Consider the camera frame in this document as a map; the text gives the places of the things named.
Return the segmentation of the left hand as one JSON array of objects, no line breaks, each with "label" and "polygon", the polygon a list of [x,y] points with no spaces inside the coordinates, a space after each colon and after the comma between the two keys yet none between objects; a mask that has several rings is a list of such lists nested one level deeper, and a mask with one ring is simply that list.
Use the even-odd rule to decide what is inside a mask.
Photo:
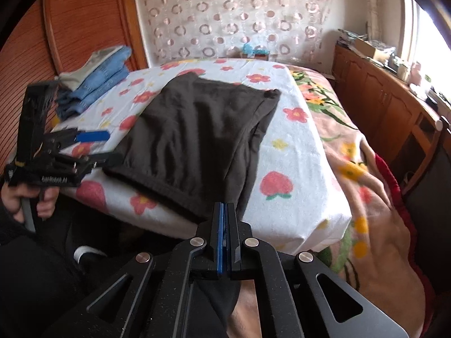
[{"label": "left hand", "polygon": [[[25,215],[21,201],[25,198],[36,198],[40,192],[39,188],[33,188],[27,184],[10,187],[8,183],[5,183],[1,188],[1,201],[6,210],[12,214],[14,220],[23,224]],[[60,189],[58,187],[50,187],[45,190],[43,199],[37,204],[37,216],[43,219],[52,216],[59,193]]]}]

